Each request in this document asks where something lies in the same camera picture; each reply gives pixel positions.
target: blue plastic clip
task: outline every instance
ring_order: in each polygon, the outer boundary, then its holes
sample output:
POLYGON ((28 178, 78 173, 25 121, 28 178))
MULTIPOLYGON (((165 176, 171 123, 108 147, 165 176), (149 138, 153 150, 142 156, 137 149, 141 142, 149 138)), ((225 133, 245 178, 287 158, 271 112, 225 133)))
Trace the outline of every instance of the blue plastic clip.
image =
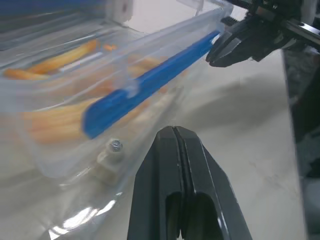
POLYGON ((212 47, 212 39, 218 34, 218 31, 208 34, 185 50, 138 77, 136 81, 139 85, 139 93, 134 97, 129 97, 126 90, 119 89, 93 103, 84 112, 83 132, 91 139, 102 134, 115 122, 205 55, 212 47))

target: screw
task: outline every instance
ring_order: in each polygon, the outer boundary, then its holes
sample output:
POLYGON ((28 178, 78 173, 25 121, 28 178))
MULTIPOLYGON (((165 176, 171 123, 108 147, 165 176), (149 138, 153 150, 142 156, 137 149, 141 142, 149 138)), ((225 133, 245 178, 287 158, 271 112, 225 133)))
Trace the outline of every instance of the screw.
POLYGON ((110 143, 110 148, 113 152, 120 152, 123 148, 123 144, 118 139, 112 140, 110 143))

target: pretzel stick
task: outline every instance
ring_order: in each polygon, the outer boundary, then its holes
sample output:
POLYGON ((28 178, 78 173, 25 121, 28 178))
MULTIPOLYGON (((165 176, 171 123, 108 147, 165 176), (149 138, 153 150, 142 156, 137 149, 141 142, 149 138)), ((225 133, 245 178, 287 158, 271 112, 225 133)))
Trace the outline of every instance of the pretzel stick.
POLYGON ((36 74, 22 69, 8 68, 3 72, 3 75, 11 79, 19 80, 45 80, 48 75, 36 74))
MULTIPOLYGON (((146 70, 137 65, 137 66, 129 66, 127 68, 127 73, 132 78, 137 78, 143 75, 146 70)), ((80 83, 77 88, 83 89, 84 86, 91 86, 92 84, 98 82, 101 79, 106 79, 107 76, 110 76, 114 73, 113 67, 106 67, 100 70, 97 70, 95 73, 90 74, 89 76, 85 77, 85 80, 80 83)), ((115 74, 114 76, 109 77, 108 79, 104 80, 100 84, 98 84, 94 89, 91 89, 85 93, 86 96, 90 97, 97 97, 97 96, 105 96, 114 90, 116 90, 116 82, 119 78, 126 78, 126 74, 124 72, 120 72, 119 74, 115 74)))
MULTIPOLYGON (((31 123, 28 132, 39 144, 53 144, 86 137, 82 131, 83 113, 99 98, 90 99, 75 105, 67 105, 47 111, 24 112, 22 117, 31 123)), ((134 119, 149 106, 145 100, 123 116, 116 124, 122 125, 134 119)))
POLYGON ((99 46, 98 41, 92 40, 89 41, 76 49, 73 49, 71 51, 65 52, 61 55, 49 58, 39 64, 36 64, 32 67, 30 67, 27 71, 34 73, 34 74, 46 74, 51 71, 57 70, 64 65, 70 64, 83 56, 93 52, 97 46, 99 46))
MULTIPOLYGON (((154 58, 151 56, 143 57, 139 54, 131 54, 128 56, 128 62, 129 64, 136 64, 139 66, 144 67, 145 69, 151 70, 154 69, 156 66, 162 64, 164 61, 166 61, 168 58, 154 58)), ((184 77, 187 74, 187 70, 184 70, 181 75, 184 77)))

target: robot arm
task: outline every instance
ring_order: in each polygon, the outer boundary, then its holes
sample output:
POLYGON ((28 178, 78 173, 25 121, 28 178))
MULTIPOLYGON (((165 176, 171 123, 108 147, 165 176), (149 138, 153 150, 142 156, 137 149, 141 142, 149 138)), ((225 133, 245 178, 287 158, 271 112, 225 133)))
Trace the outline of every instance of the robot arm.
POLYGON ((320 31, 301 21, 314 18, 316 8, 310 9, 313 7, 310 0, 305 1, 306 4, 301 0, 228 2, 246 8, 248 12, 240 22, 230 17, 224 19, 226 31, 214 43, 206 58, 211 66, 225 68, 249 58, 259 62, 274 50, 291 46, 295 40, 320 48, 320 31))

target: orange food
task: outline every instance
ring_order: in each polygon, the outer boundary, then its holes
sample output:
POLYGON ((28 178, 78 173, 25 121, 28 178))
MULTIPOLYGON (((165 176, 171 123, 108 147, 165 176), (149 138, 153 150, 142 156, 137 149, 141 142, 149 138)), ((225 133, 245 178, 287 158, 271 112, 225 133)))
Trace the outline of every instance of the orange food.
POLYGON ((98 46, 98 40, 91 40, 76 49, 36 64, 27 69, 27 71, 34 74, 47 74, 92 53, 98 46))
MULTIPOLYGON (((87 90, 84 93, 85 96, 90 98, 103 97, 116 90, 116 82, 120 78, 126 77, 122 74, 112 75, 115 72, 115 68, 112 66, 99 68, 98 70, 93 71, 92 74, 81 77, 87 71, 91 71, 91 69, 89 67, 86 69, 79 69, 75 72, 71 72, 68 76, 62 77, 61 82, 65 81, 66 78, 73 76, 77 77, 78 80, 70 84, 68 87, 64 87, 61 90, 61 95, 73 96, 74 94, 87 90)), ((131 66, 127 71, 132 78, 137 78, 146 72, 144 68, 138 66, 131 66)))
MULTIPOLYGON (((86 109, 99 98, 78 104, 56 107, 51 110, 22 113, 22 118, 30 123, 27 131, 39 144, 54 144, 86 138, 82 131, 82 119, 86 109)), ((134 119, 149 106, 145 100, 116 124, 122 125, 134 119)))
POLYGON ((22 69, 8 68, 3 72, 3 75, 11 79, 19 80, 45 80, 48 75, 36 74, 22 69))
POLYGON ((112 51, 112 50, 116 50, 117 49, 117 46, 116 45, 114 45, 114 44, 112 44, 112 45, 109 45, 109 44, 105 44, 105 45, 103 45, 103 48, 105 49, 105 50, 107 50, 107 51, 112 51))
MULTIPOLYGON (((139 66, 145 68, 147 71, 154 69, 158 65, 162 64, 165 60, 167 60, 167 58, 157 59, 157 58, 150 57, 150 56, 143 57, 139 54, 132 54, 128 57, 129 64, 133 64, 135 66, 139 65, 139 66)), ((188 73, 188 71, 184 70, 181 73, 181 76, 184 77, 184 76, 186 76, 187 73, 188 73)))

